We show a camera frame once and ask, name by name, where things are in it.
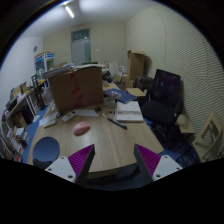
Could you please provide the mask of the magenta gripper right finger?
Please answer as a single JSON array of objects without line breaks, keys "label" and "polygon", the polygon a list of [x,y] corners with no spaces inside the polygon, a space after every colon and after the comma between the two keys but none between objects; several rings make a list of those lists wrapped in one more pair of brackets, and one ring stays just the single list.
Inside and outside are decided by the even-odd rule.
[{"label": "magenta gripper right finger", "polygon": [[134,146],[134,155],[140,171],[144,175],[148,175],[153,181],[160,180],[182,169],[170,156],[160,156],[138,144]]}]

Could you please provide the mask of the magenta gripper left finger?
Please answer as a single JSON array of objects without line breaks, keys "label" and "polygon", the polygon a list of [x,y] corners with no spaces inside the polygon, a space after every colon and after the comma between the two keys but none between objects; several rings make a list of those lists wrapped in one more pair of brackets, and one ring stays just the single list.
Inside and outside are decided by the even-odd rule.
[{"label": "magenta gripper left finger", "polygon": [[94,156],[95,147],[89,145],[68,157],[60,156],[46,168],[46,171],[69,182],[80,184],[86,180]]}]

